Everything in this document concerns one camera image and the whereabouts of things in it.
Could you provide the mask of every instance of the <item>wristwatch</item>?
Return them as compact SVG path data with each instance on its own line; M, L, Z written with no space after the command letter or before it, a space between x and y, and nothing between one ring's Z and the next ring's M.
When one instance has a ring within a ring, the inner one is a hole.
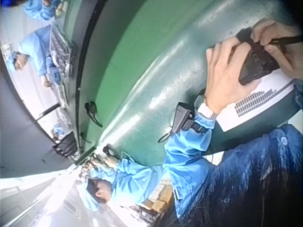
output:
M208 119L215 119L218 114L213 112L207 105L206 100L204 99L204 102L200 105L198 112L201 113L204 117Z

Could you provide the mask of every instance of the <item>blue uniform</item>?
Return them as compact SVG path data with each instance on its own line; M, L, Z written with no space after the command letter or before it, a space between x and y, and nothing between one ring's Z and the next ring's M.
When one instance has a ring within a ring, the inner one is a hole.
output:
M19 52L29 55L29 60L34 63L38 76L50 73L52 82L59 83L61 80L60 73L55 67L50 53L50 34L52 26L42 27L29 34L20 44Z
M46 7L42 0L29 0L25 3L24 11L34 19L47 21L54 17L60 0L52 0L51 5Z
M165 173L162 166L142 166L128 159L122 159L116 169L98 167L91 177L103 179L112 184L111 201L121 206L129 207L144 202L156 188ZM98 210L99 204L86 191L84 183L80 197L84 205L92 210Z
M302 107L302 83L297 80L295 84L295 99ZM270 169L267 165L269 163L267 154L270 149L276 150L282 168L288 168L285 162L286 155L292 163L302 165L302 134L293 126L284 125L247 144L226 151L227 156L221 164L214 166L201 158L201 155L208 149L215 122L199 113L195 116L195 122L208 129L207 132L200 134L193 129L181 131L172 136L165 145L166 159L163 167L168 170L172 180L178 218L182 217L186 210L191 210L198 198L203 198L203 194L207 193L205 185L212 188L211 179L215 176L223 175L224 185L226 179L235 174L240 175L242 179L240 187L245 191L248 188L251 164L255 157L258 157L262 164L263 175Z

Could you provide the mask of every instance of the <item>hand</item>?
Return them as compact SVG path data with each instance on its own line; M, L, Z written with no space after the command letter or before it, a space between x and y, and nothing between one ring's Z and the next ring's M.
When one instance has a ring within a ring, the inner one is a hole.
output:
M45 5L46 7L51 5L51 0L42 0L43 5Z
M94 164L95 166L99 166L99 167L102 167L102 168L108 168L106 164L104 163L101 163L99 160L97 159L92 159L91 160L92 164Z
M114 157L106 157L106 158L104 159L104 161L105 161L105 163L106 163L109 167L111 167L111 168L113 168L113 169L116 168L117 163L118 163L118 159L116 159L116 158L114 158Z
M251 38L260 41L264 49L278 62L285 75L293 79L302 79L302 43L285 45L285 53L275 45L268 45L274 38L301 35L299 29L286 26L273 20L266 20L254 26Z
M240 71L250 50L248 43L240 44L236 37L232 37L206 51L208 76L205 98L207 106L216 114L228 104L245 98L260 83L260 80L245 86L239 83Z
M52 83L47 79L46 76L41 76L41 84L44 87L51 87L52 86Z

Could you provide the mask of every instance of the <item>black device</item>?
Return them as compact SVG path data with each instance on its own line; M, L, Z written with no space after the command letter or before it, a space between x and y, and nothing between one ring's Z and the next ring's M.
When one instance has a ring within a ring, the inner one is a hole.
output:
M188 131L189 129L194 129L197 133L206 132L206 129L195 122L195 110L194 108L186 103L178 103L174 122L171 131L164 136L162 136L158 143L166 141L171 134L179 133L180 130Z
M89 116L89 118L100 128L103 127L103 125L96 119L96 113L97 113L97 106L94 102L88 102L84 105L84 108L86 110L86 114Z
M247 42L249 45L251 45L251 51L245 59L239 76L239 82L242 85L246 85L251 81L266 76L272 71L280 68L277 61L264 49L264 46L262 46L259 42L255 43L251 39L251 33L252 28L248 27L242 29L236 35L241 43ZM284 37L273 39L269 44L280 45L281 50L284 52L284 45L299 43L302 42L302 40L302 36Z

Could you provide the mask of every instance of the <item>blue hairnet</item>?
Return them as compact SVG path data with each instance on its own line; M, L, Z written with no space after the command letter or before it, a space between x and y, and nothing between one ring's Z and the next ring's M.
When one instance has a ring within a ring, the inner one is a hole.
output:
M11 72L15 72L16 71L16 68L15 68L15 65L14 65L14 59L16 57L16 55L18 54L18 52L14 51L10 56L9 56L9 59L6 61L6 65L8 67L8 69L11 71Z
M87 191L87 185L87 180L81 185L77 185L79 195L87 209L91 211L97 211L99 209L100 204Z

